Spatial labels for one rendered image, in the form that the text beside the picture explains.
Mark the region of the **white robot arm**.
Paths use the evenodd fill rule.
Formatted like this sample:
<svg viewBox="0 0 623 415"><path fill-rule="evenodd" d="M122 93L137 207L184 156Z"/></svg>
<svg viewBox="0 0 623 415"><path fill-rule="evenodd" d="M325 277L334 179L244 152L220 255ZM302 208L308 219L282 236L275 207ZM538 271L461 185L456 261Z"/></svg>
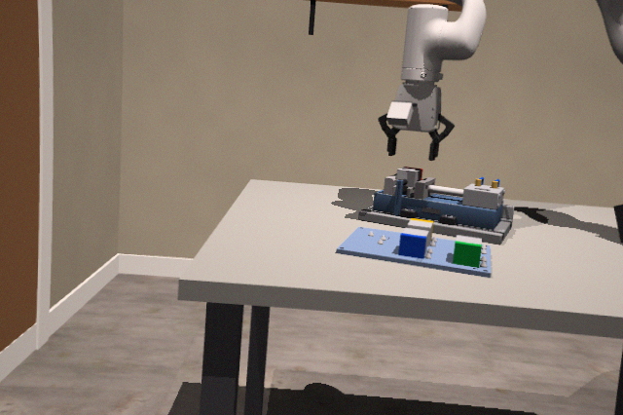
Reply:
<svg viewBox="0 0 623 415"><path fill-rule="evenodd" d="M462 6L460 17L447 22L448 9L437 5L415 5L408 9L401 80L433 84L443 79L443 60L465 60L479 45L486 22L483 0L447 0ZM615 55L623 63L623 0L596 0ZM409 126L412 101L393 100L389 125Z"/></svg>

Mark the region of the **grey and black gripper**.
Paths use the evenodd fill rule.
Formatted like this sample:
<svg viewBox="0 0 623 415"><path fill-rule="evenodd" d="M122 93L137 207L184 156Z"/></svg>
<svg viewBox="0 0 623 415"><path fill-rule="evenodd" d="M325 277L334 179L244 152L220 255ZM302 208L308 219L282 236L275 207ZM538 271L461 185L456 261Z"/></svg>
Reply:
<svg viewBox="0 0 623 415"><path fill-rule="evenodd" d="M386 123L387 113L379 117L379 123L382 130L388 137L387 152L388 156L395 155L396 142L395 137L400 130L414 132L428 132L432 138L429 149L429 161L434 161L438 156L439 142L448 136L455 127L451 121L441 115L441 88L437 85L419 84L419 83L402 83L399 85L395 100L412 101L417 103L411 117L409 126L393 126L392 129ZM438 101L439 100L439 101ZM437 122L438 129L436 129ZM440 122L446 128L439 134Z"/></svg>

